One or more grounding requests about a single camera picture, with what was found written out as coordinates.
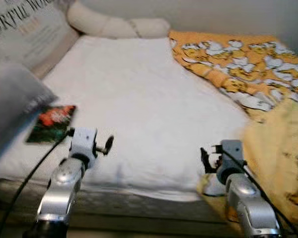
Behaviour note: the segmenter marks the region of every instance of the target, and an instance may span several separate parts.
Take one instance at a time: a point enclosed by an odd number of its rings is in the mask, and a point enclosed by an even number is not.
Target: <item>bed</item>
[[[236,235],[196,186],[204,174],[200,147],[211,151],[222,139],[240,138],[248,118],[171,52],[168,38],[82,36],[44,78],[59,97],[55,105],[77,105],[72,126],[97,127],[99,145],[115,136],[110,154],[99,156],[85,174],[71,226]],[[0,213],[50,147],[24,142],[34,123],[35,118],[23,126],[0,156]],[[33,221],[69,143],[56,148],[33,176],[11,222]]]

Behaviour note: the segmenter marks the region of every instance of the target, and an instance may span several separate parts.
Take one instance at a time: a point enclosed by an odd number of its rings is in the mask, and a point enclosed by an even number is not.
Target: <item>yellow blanket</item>
[[[298,221],[298,56],[272,36],[169,34],[174,58],[253,119],[245,157],[276,205]]]

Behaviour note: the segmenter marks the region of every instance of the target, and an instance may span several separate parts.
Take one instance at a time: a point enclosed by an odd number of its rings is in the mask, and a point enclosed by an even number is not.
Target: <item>white pillow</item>
[[[108,38],[160,38],[166,37],[170,29],[161,18],[125,20],[98,13],[80,1],[69,8],[68,22],[87,35]]]

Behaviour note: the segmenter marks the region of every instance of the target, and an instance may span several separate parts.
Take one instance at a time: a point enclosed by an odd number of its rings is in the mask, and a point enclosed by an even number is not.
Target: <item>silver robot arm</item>
[[[96,129],[72,129],[73,136],[69,157],[63,159],[53,171],[48,190],[45,192],[32,229],[24,238],[65,238],[76,194],[87,169],[93,167],[96,152],[107,155],[114,137],[106,142],[105,148],[96,146]]]
[[[247,178],[243,170],[223,153],[223,150],[244,165],[241,142],[223,140],[220,146],[216,146],[217,153],[222,154],[222,165],[218,169],[217,177],[226,185],[227,203],[237,212],[245,237],[280,237],[279,224],[273,208],[262,198],[259,189]]]

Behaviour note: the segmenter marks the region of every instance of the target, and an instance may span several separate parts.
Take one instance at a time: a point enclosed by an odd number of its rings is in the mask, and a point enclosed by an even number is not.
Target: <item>wall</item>
[[[272,34],[298,53],[298,0],[81,0],[125,18],[164,17],[173,29]]]

